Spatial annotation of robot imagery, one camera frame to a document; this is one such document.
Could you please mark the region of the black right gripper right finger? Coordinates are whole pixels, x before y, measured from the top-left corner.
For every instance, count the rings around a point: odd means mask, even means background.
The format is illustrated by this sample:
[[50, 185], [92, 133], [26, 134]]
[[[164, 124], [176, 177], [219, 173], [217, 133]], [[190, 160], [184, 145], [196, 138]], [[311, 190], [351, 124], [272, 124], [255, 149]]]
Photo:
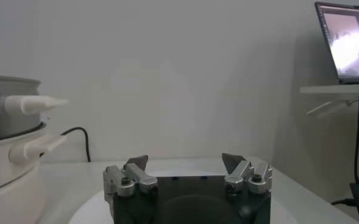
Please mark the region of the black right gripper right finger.
[[222, 161], [228, 175], [224, 177], [224, 186], [228, 194], [239, 194], [247, 189], [253, 194], [271, 192], [273, 168], [266, 163], [254, 167], [241, 155], [222, 153]]

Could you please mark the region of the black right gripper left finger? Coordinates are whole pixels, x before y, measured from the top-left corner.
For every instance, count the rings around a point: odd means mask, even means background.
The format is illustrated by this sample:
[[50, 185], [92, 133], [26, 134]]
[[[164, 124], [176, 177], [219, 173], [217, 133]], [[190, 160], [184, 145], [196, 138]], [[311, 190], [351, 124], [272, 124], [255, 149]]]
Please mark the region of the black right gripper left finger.
[[139, 192], [155, 194], [158, 191], [158, 179], [145, 172], [149, 157], [142, 155], [130, 158], [120, 169], [108, 166], [103, 171], [104, 200], [114, 201], [114, 196], [131, 197]]

